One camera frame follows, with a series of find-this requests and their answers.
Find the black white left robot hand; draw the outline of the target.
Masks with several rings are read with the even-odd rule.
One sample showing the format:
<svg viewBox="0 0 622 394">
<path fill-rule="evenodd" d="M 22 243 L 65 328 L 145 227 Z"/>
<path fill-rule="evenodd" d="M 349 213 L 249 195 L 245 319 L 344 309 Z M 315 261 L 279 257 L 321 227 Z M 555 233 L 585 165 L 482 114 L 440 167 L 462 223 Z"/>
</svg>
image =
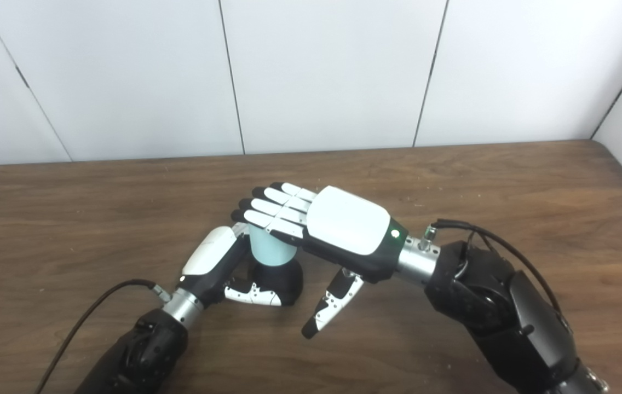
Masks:
<svg viewBox="0 0 622 394">
<path fill-rule="evenodd" d="M 275 291 L 249 279 L 236 279 L 234 271 L 251 251 L 247 224 L 217 227 L 206 236 L 182 269 L 178 289 L 195 297 L 207 309 L 224 299 L 261 306 L 281 306 Z"/>
</svg>

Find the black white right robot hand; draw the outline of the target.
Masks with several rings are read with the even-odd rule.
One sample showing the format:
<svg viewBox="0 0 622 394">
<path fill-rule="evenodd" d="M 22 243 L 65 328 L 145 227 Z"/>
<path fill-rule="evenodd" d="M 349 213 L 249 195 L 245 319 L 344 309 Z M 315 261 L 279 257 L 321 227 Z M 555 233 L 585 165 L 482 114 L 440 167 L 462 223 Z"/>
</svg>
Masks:
<svg viewBox="0 0 622 394">
<path fill-rule="evenodd" d="M 304 324 L 306 339 L 318 334 L 363 284 L 391 279 L 408 230 L 380 205 L 333 186 L 318 192 L 288 182 L 256 187 L 231 218 L 341 269 Z"/>
</svg>

